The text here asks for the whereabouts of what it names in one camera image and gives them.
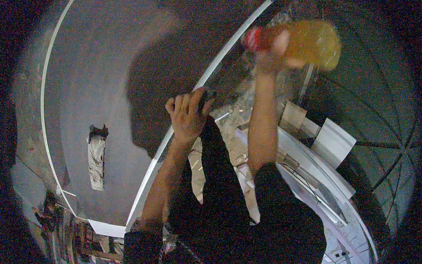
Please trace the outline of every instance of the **person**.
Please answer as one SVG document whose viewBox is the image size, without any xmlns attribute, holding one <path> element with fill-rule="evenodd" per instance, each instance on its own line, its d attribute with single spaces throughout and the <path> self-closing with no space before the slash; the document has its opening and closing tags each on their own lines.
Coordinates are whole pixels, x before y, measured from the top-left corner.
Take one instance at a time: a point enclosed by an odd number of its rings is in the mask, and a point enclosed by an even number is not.
<svg viewBox="0 0 422 264">
<path fill-rule="evenodd" d="M 254 107 L 249 122 L 248 165 L 254 176 L 260 222 L 251 226 L 229 152 L 214 119 L 198 103 L 204 88 L 171 98 L 165 105 L 174 137 L 145 202 L 136 230 L 125 234 L 124 263 L 321 263 L 326 248 L 322 220 L 295 198 L 276 168 L 277 116 L 274 98 L 283 32 L 270 53 L 257 56 Z M 206 177 L 203 204 L 192 192 L 191 148 L 200 137 Z M 163 208 L 169 205 L 176 249 L 165 254 Z"/>
</svg>

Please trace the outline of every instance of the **white panel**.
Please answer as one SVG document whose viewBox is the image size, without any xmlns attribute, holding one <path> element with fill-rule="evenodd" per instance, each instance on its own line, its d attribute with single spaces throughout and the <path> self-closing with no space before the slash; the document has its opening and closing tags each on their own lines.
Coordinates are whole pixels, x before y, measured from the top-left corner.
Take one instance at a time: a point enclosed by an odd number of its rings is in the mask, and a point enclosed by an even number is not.
<svg viewBox="0 0 422 264">
<path fill-rule="evenodd" d="M 103 222 L 94 221 L 91 219 L 88 219 L 89 223 L 92 226 L 92 229 L 94 229 L 95 233 L 103 236 L 111 236 L 111 237 L 124 237 L 125 226 L 115 226 Z"/>
<path fill-rule="evenodd" d="M 336 169 L 355 143 L 356 139 L 327 118 L 311 149 Z"/>
</svg>

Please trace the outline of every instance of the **hand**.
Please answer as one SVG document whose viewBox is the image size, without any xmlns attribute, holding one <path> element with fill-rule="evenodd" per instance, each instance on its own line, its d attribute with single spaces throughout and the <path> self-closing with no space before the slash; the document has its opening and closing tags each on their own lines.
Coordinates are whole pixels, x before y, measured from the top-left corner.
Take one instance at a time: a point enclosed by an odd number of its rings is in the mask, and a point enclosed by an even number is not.
<svg viewBox="0 0 422 264">
<path fill-rule="evenodd" d="M 283 67 L 303 68 L 305 63 L 302 60 L 294 58 L 285 58 L 280 60 L 286 52 L 289 45 L 289 32 L 283 31 L 273 42 L 271 50 L 262 51 L 257 54 L 257 74 L 275 74 Z"/>
<path fill-rule="evenodd" d="M 170 98 L 165 104 L 170 114 L 174 129 L 174 138 L 182 144 L 193 144 L 201 134 L 208 116 L 212 100 L 206 102 L 202 113 L 198 113 L 198 104 L 204 92 L 204 87 L 192 93 L 178 95 L 176 99 Z"/>
</svg>

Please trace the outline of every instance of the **finger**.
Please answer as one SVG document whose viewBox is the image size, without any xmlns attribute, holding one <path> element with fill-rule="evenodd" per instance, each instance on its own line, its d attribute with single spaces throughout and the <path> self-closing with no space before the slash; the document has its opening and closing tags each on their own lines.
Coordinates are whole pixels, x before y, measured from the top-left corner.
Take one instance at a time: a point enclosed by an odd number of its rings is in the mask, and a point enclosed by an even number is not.
<svg viewBox="0 0 422 264">
<path fill-rule="evenodd" d="M 296 69 L 301 69 L 305 66 L 305 62 L 303 60 L 295 59 L 295 58 L 287 58 L 285 63 L 290 68 L 296 68 Z"/>
<path fill-rule="evenodd" d="M 278 56 L 286 52 L 287 46 L 289 45 L 289 36 L 289 32 L 285 30 L 274 39 L 272 51 Z"/>
<path fill-rule="evenodd" d="M 170 98 L 167 103 L 165 104 L 165 109 L 170 114 L 170 116 L 174 113 L 174 98 Z"/>
<path fill-rule="evenodd" d="M 187 114 L 189 112 L 189 100 L 190 100 L 191 95 L 190 94 L 185 94 L 183 96 L 183 101 L 182 101 L 182 107 L 180 109 L 180 112 Z"/>
<path fill-rule="evenodd" d="M 183 97 L 181 95 L 176 96 L 176 99 L 174 101 L 174 113 L 179 113 L 180 108 L 182 107 L 182 99 Z"/>
<path fill-rule="evenodd" d="M 201 87 L 193 92 L 193 95 L 189 101 L 189 114 L 198 114 L 198 104 L 202 94 L 204 93 L 204 90 L 205 87 Z"/>
<path fill-rule="evenodd" d="M 206 117 L 206 116 L 209 115 L 209 113 L 211 111 L 211 106 L 212 106 L 213 103 L 214 103 L 214 99 L 211 99 L 204 104 L 204 108 L 202 108 L 202 116 L 203 117 Z"/>
</svg>

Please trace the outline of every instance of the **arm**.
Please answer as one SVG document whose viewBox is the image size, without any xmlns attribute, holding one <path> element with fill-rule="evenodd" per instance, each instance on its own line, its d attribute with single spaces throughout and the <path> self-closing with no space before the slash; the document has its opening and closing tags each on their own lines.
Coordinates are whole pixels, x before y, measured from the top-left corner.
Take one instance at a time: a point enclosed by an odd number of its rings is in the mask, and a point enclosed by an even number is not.
<svg viewBox="0 0 422 264">
<path fill-rule="evenodd" d="M 262 165 L 275 162 L 277 146 L 275 75 L 257 69 L 254 108 L 249 121 L 248 165 L 255 174 Z"/>
<path fill-rule="evenodd" d="M 288 44 L 289 34 L 284 31 L 272 47 L 272 54 L 257 55 L 257 75 L 255 98 L 248 131 L 248 166 L 252 174 L 266 163 L 273 163 L 277 154 L 277 116 L 274 96 L 276 68 L 281 67 L 280 59 Z"/>
<path fill-rule="evenodd" d="M 205 125 L 203 117 L 209 112 L 211 102 L 204 105 L 202 115 L 197 112 L 203 92 L 204 89 L 199 88 L 192 94 L 178 95 L 165 105 L 171 117 L 174 137 L 143 207 L 140 220 L 142 231 L 162 233 L 164 205 L 179 187 L 184 163 Z"/>
</svg>

